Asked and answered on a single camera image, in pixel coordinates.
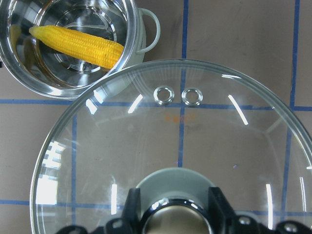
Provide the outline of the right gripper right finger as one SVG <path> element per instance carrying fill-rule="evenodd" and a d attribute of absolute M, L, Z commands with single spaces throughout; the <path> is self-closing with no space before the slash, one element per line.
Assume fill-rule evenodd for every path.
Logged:
<path fill-rule="evenodd" d="M 219 187 L 208 189 L 208 223 L 214 234 L 310 234 L 304 224 L 287 220 L 269 229 L 246 214 L 237 214 L 230 206 Z"/>

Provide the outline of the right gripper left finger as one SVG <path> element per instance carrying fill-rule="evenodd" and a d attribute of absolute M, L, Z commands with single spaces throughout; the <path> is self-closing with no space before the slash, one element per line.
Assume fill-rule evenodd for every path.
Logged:
<path fill-rule="evenodd" d="M 131 188 L 128 191 L 121 217 L 109 220 L 104 226 L 96 227 L 93 231 L 79 225 L 70 225 L 61 228 L 57 234 L 140 234 L 142 227 L 139 219 L 141 208 L 140 188 Z"/>

